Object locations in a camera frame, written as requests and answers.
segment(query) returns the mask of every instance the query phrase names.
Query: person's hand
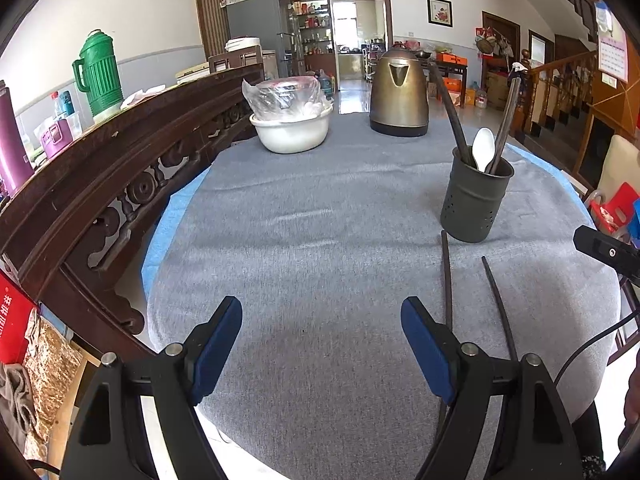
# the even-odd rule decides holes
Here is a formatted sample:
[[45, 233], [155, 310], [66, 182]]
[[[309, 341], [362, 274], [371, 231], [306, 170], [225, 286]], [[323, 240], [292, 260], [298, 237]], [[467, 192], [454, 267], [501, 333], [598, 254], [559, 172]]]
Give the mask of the person's hand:
[[640, 351], [636, 356], [636, 369], [629, 377], [629, 391], [625, 397], [625, 421], [634, 425], [640, 417]]

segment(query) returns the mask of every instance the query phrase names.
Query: gray refrigerator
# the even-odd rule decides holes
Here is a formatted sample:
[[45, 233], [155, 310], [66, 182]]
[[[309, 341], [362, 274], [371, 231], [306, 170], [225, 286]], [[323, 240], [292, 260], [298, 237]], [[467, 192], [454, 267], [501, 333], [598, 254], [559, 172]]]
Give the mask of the gray refrigerator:
[[304, 72], [302, 40], [290, 0], [241, 0], [225, 8], [230, 37], [260, 38], [263, 50], [275, 50], [279, 77]]

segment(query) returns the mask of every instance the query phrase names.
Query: dark gray utensil holder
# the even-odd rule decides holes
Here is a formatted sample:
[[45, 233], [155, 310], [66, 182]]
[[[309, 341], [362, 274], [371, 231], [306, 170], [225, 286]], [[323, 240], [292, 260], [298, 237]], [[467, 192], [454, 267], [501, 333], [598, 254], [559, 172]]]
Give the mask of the dark gray utensil holder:
[[453, 149], [453, 164], [440, 224], [457, 240], [477, 243], [489, 234], [509, 179], [513, 176], [513, 167], [501, 158], [495, 173], [490, 175], [466, 165], [460, 160], [458, 149]]

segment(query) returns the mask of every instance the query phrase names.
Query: gray towel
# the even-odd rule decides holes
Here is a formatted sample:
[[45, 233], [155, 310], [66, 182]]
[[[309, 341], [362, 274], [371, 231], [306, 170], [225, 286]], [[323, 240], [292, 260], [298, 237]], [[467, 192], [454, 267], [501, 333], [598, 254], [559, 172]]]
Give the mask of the gray towel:
[[23, 452], [27, 432], [34, 424], [36, 414], [31, 382], [22, 365], [0, 363], [0, 415], [15, 445]]
[[[276, 155], [258, 139], [220, 153], [149, 298], [156, 349], [183, 341], [226, 294], [242, 302], [242, 329], [200, 408], [293, 480], [414, 478], [435, 433], [438, 399], [402, 333], [400, 304], [416, 295], [444, 321], [439, 215], [454, 140], [447, 120], [401, 139], [368, 119], [332, 116], [325, 142], [305, 153]], [[555, 376], [616, 321], [620, 287], [574, 248], [585, 211], [550, 174], [505, 156], [515, 176], [489, 237], [449, 241], [454, 332], [508, 357], [486, 256], [518, 354], [539, 353]], [[564, 375], [571, 418], [593, 401], [611, 344], [589, 348]], [[495, 398], [471, 480], [484, 476], [499, 410]]]

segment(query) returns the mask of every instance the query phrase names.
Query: staircase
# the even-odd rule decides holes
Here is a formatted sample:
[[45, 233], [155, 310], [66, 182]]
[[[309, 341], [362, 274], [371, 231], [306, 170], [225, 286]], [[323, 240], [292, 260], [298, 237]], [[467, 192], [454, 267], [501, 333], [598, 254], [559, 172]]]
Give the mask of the staircase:
[[596, 52], [585, 52], [530, 70], [514, 125], [516, 139], [530, 152], [579, 180], [596, 64]]
[[595, 0], [568, 0], [574, 6], [576, 14], [582, 18], [582, 23], [589, 29], [589, 41], [598, 41], [598, 23], [596, 22]]

